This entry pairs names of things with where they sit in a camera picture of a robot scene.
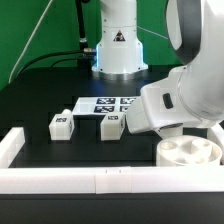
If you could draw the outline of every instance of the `white border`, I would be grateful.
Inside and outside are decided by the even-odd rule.
[[[223,166],[8,169],[24,143],[23,128],[12,128],[0,143],[0,194],[224,191]]]

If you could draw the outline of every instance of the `cable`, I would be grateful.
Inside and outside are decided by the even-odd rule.
[[[42,56],[40,56],[38,58],[35,58],[35,59],[29,61],[27,64],[25,64],[20,69],[20,71],[17,73],[16,77],[19,76],[20,74],[22,74],[29,66],[31,66],[32,64],[34,64],[34,63],[36,63],[38,61],[41,61],[43,59],[56,57],[56,56],[70,55],[70,54],[80,54],[80,53],[84,53],[84,51],[82,51],[82,50],[75,50],[75,51],[55,52],[55,53],[42,55]]]
[[[58,60],[56,62],[54,62],[50,67],[53,68],[55,65],[61,63],[61,62],[64,62],[64,61],[77,61],[77,58],[66,58],[66,59],[61,59],[61,60]]]
[[[27,43],[26,43],[26,45],[25,45],[25,47],[24,47],[24,49],[23,49],[23,51],[22,51],[22,53],[21,53],[21,55],[20,55],[20,57],[18,58],[16,64],[14,65],[14,67],[13,67],[11,73],[10,73],[10,76],[9,76],[9,83],[11,83],[11,81],[12,81],[12,76],[13,76],[13,74],[14,74],[14,72],[15,72],[17,66],[19,65],[20,61],[22,60],[23,56],[25,55],[25,53],[26,53],[26,51],[27,51],[27,49],[28,49],[28,47],[29,47],[29,45],[30,45],[30,43],[31,43],[31,41],[32,41],[32,39],[33,39],[33,37],[34,37],[34,35],[36,34],[36,32],[37,32],[37,30],[38,30],[38,28],[39,28],[41,22],[43,21],[43,19],[44,19],[45,15],[47,14],[47,12],[48,12],[48,10],[49,10],[51,4],[53,3],[53,1],[54,1],[54,0],[50,0],[50,1],[49,1],[47,7],[45,8],[45,10],[44,10],[43,14],[41,15],[39,21],[37,22],[37,25],[35,26],[35,28],[34,28],[32,34],[31,34],[29,40],[27,41]]]
[[[159,37],[161,37],[161,38],[163,38],[163,39],[168,40],[167,37],[165,37],[165,36],[163,36],[163,35],[161,35],[161,34],[155,33],[155,32],[153,32],[153,31],[151,31],[151,30],[144,29],[144,28],[142,28],[142,27],[140,27],[140,26],[137,26],[137,27],[138,27],[140,30],[144,30],[144,31],[146,31],[146,32],[148,32],[148,33],[151,33],[151,34],[153,34],[153,35],[156,35],[156,36],[159,36]]]

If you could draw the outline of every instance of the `green background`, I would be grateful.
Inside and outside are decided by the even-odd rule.
[[[167,36],[164,19],[166,1],[137,0],[138,26]],[[49,0],[0,0],[0,90],[8,84],[13,66],[48,2]],[[101,38],[100,0],[83,4],[83,10],[89,46],[94,48]],[[167,40],[142,30],[138,30],[138,38],[144,46],[145,63],[179,63]],[[15,74],[25,63],[40,55],[78,49],[78,41],[75,0],[54,0]],[[52,59],[35,66],[49,66],[51,62]],[[74,65],[74,62],[60,64]]]

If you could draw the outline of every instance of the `black tabletop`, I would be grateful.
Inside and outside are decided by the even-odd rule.
[[[75,68],[30,69],[0,92],[0,136],[24,127],[26,143],[11,167],[154,166],[154,132],[119,141],[100,140],[103,116],[74,116],[70,141],[51,141],[48,125],[79,97],[138,96],[142,86],[167,76],[170,67],[151,67],[130,81],[94,79]],[[205,137],[205,131],[185,133]],[[0,195],[1,223],[223,223],[223,193],[114,195]]]

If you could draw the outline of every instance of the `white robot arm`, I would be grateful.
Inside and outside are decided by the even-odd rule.
[[[224,120],[223,0],[169,0],[166,20],[186,65],[141,89],[127,111],[131,133],[154,130],[163,137],[177,127],[210,128]]]

